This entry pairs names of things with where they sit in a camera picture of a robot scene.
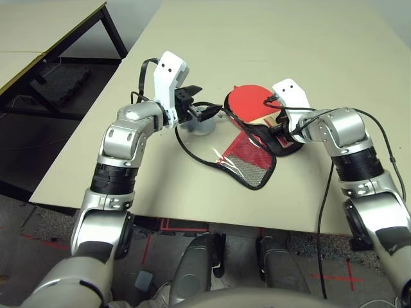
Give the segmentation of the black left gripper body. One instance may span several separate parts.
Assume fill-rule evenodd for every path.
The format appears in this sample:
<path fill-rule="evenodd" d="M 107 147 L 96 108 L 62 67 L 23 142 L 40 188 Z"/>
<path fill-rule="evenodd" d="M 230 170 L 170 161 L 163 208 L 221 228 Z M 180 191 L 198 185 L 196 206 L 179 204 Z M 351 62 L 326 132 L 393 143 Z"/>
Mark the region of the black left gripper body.
<path fill-rule="evenodd" d="M 187 95 L 183 88 L 175 90 L 175 110 L 177 112 L 178 124 L 186 123 L 195 117 L 196 108 L 194 99 Z"/>

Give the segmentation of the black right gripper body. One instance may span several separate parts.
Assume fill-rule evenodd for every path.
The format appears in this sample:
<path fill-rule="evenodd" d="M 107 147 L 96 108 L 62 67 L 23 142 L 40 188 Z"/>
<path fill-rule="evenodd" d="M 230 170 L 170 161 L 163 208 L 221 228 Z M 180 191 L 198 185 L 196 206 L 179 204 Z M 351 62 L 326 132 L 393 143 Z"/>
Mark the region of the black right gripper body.
<path fill-rule="evenodd" d="M 285 111 L 280 111 L 275 119 L 275 125 L 272 127 L 273 136 L 290 137 L 289 118 Z"/>

